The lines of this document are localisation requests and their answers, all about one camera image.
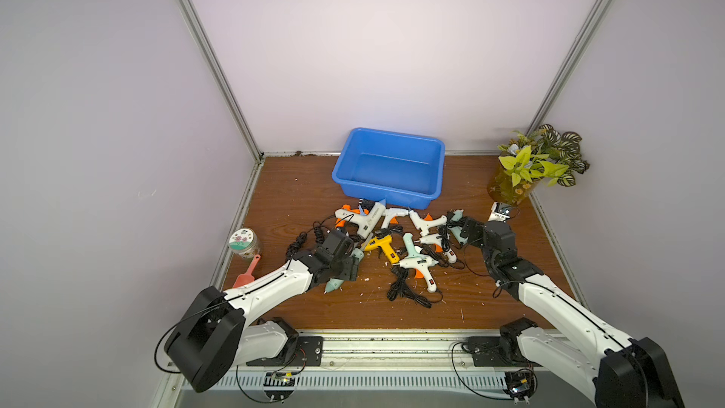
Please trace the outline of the mint green glue gun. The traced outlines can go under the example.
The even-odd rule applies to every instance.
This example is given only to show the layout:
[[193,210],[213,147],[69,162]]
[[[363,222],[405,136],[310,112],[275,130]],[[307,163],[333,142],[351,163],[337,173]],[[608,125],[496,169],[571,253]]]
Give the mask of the mint green glue gun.
[[364,253],[360,249],[353,249],[349,255],[335,263],[332,268],[332,277],[326,283],[324,293],[328,294],[338,290],[345,281],[356,281],[363,258]]

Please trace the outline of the large white glue gun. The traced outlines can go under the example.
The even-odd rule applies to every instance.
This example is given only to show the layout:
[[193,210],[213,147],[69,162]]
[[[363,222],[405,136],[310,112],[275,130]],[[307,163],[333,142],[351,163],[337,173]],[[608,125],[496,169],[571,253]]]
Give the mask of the large white glue gun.
[[[347,219],[345,223],[351,223],[355,225],[357,227],[358,236],[360,236],[360,238],[362,239],[367,239],[370,234],[372,234],[375,226],[383,217],[385,210],[385,202],[375,202],[372,209],[367,215],[362,215],[361,213],[359,215],[353,215],[352,217],[349,217],[349,219]],[[336,226],[340,227],[340,222],[343,220],[338,220],[336,215],[335,218],[337,220]]]

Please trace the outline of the white glue gun red switch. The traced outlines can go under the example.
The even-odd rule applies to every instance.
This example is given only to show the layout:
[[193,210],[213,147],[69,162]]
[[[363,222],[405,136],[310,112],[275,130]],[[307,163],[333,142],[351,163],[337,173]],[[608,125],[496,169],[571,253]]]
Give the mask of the white glue gun red switch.
[[426,281],[427,290],[429,293],[435,293],[438,290],[438,286],[435,282],[430,269],[438,265],[438,262],[430,256],[419,256],[419,257],[407,257],[398,262],[401,268],[414,269],[418,271]]

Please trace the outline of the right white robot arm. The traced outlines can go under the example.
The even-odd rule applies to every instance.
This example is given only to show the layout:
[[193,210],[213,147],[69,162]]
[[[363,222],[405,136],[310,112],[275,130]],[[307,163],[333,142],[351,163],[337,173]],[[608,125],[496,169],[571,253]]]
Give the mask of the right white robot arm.
[[515,358],[543,366],[597,407],[685,404],[666,352],[651,338],[633,338],[568,296],[519,256],[507,223],[465,216],[454,226],[464,245],[481,251],[497,293],[507,292],[562,334],[557,339],[524,318],[501,327],[504,347]]

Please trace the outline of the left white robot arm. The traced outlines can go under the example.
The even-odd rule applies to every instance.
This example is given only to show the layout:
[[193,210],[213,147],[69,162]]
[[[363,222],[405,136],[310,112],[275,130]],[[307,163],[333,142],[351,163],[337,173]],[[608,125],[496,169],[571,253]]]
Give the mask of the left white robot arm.
[[197,393],[216,385],[236,366],[290,366],[305,348],[299,332],[280,317],[262,317],[277,306],[336,279],[354,281],[364,253],[341,230],[323,234],[276,270],[241,287],[201,290],[187,311],[157,342],[154,365],[179,374]]

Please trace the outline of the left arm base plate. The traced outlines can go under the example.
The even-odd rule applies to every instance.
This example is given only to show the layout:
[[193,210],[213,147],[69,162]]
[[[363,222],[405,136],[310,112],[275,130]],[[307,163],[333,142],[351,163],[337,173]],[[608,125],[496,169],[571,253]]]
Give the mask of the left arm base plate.
[[260,358],[247,362],[245,365],[266,366],[267,368],[284,368],[285,366],[321,366],[324,338],[322,336],[298,336],[290,339],[281,352],[271,358]]

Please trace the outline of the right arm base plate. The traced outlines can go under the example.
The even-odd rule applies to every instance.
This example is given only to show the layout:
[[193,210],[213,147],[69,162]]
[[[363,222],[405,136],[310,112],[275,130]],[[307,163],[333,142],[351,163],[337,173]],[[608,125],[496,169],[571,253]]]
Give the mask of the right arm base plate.
[[472,356],[474,366],[536,368],[538,363],[525,358],[514,342],[501,336],[470,336],[462,345]]

